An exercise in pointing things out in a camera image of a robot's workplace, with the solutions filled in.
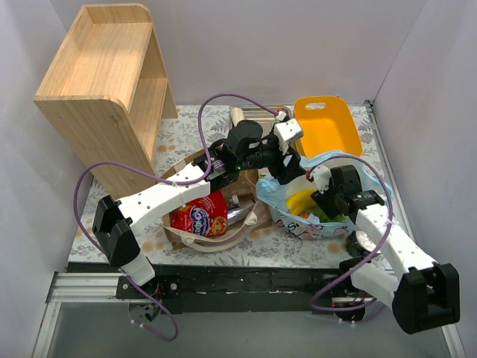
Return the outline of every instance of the cable clip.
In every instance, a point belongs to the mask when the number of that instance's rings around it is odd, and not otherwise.
[[[184,201],[184,197],[182,196],[182,190],[179,189],[179,186],[177,185],[176,180],[172,179],[172,186],[179,191],[179,198],[180,198],[180,203],[181,207],[186,207],[186,202]]]
[[[385,225],[391,224],[391,226],[394,225],[399,225],[399,222],[396,219],[389,220],[389,218],[386,219]]]

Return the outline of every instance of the patterned table surface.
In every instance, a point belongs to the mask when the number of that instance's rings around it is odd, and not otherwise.
[[[201,149],[197,128],[198,108],[199,106],[178,106],[178,119],[163,119],[160,122],[154,157],[154,167],[159,175],[178,160]],[[363,144],[362,157],[383,175],[366,107],[350,106],[350,109]],[[203,130],[208,145],[225,137],[231,126],[229,106],[206,107],[203,112]],[[105,195],[107,192],[102,185],[93,180],[81,218],[90,233],[96,204]],[[304,241],[287,233],[284,228],[276,226],[256,230],[237,246],[211,254],[201,253],[192,248],[172,249],[164,230],[158,224],[148,227],[137,240],[154,264],[327,269],[337,268],[340,261],[350,258],[344,248],[345,237]],[[78,229],[69,262],[106,263],[107,259]],[[377,259],[376,264],[382,269],[389,269],[384,259]]]

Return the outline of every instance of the chip bag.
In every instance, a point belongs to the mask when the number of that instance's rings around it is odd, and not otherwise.
[[[227,232],[227,203],[221,191],[195,199],[174,212],[171,226],[199,236],[213,237]]]

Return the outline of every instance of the yellow plastic basket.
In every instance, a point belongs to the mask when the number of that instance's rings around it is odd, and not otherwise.
[[[360,157],[363,146],[346,102],[333,95],[301,98],[294,105],[295,118],[305,132],[297,142],[298,153],[308,158],[339,149]]]

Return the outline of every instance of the plastic bag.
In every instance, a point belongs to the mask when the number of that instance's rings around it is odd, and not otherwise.
[[[365,169],[367,167],[363,163],[350,158],[329,159],[337,154],[345,153],[342,151],[329,151],[311,159],[302,157],[300,164],[304,169],[311,169],[322,164],[328,168],[351,164],[358,170],[363,190],[375,190],[380,195],[384,194],[379,181],[373,175],[368,174]],[[313,215],[305,219],[301,216],[290,214],[286,204],[287,199],[299,189],[309,189],[312,187],[306,188],[303,185],[312,185],[312,183],[306,183],[306,179],[300,177],[287,185],[280,185],[270,175],[258,181],[256,185],[257,198],[268,204],[275,224],[279,227],[284,227],[301,239],[319,239],[328,236],[347,235],[356,229],[355,225],[347,217],[344,222],[320,222],[320,219]],[[386,184],[386,187],[393,198],[392,188],[388,184]]]

